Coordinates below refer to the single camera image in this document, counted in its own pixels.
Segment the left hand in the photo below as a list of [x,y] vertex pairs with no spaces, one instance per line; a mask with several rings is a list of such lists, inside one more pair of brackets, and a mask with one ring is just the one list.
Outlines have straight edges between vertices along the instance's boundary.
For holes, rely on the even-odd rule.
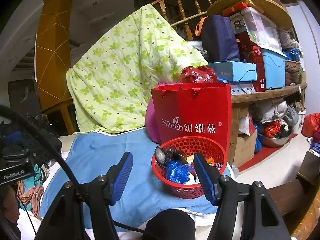
[[11,186],[1,186],[1,210],[8,221],[16,223],[19,219],[18,203]]

